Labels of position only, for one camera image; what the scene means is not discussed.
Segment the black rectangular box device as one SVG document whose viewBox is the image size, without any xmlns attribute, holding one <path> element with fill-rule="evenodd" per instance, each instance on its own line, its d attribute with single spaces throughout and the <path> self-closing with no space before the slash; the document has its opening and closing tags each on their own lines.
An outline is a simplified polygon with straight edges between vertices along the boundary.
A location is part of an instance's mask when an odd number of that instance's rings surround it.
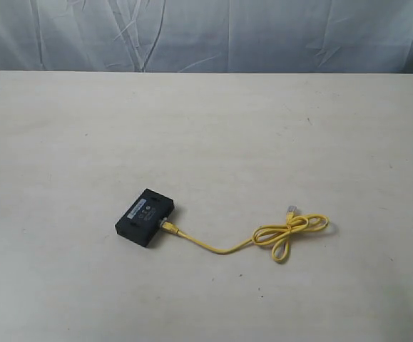
<svg viewBox="0 0 413 342">
<path fill-rule="evenodd" d="M 116 233 L 139 246 L 147 247 L 174 209 L 171 198 L 145 189 L 116 222 Z"/>
</svg>

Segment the grey wrinkled backdrop cloth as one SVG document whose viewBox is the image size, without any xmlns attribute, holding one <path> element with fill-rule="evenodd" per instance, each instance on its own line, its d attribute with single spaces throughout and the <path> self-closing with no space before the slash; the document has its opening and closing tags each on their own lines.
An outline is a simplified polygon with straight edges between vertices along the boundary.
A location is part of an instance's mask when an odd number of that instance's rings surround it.
<svg viewBox="0 0 413 342">
<path fill-rule="evenodd" d="M 0 1 L 0 70 L 413 73 L 413 1 Z"/>
</svg>

